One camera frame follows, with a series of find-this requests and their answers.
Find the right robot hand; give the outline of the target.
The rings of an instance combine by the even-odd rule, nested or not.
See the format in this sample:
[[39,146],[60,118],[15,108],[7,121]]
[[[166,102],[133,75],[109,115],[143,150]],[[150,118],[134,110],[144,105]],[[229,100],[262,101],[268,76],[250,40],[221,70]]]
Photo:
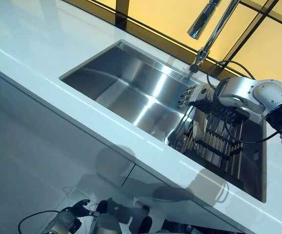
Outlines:
[[213,105],[214,89],[208,84],[196,84],[188,87],[178,100],[178,107],[194,106],[208,113]]

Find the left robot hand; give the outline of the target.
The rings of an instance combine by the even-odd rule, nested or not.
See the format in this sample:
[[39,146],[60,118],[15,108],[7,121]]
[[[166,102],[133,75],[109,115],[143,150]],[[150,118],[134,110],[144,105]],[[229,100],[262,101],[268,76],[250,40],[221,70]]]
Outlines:
[[89,199],[83,199],[71,207],[65,208],[66,210],[70,211],[76,218],[79,217],[98,217],[100,213],[98,211],[92,211],[86,208],[86,206],[90,203]]

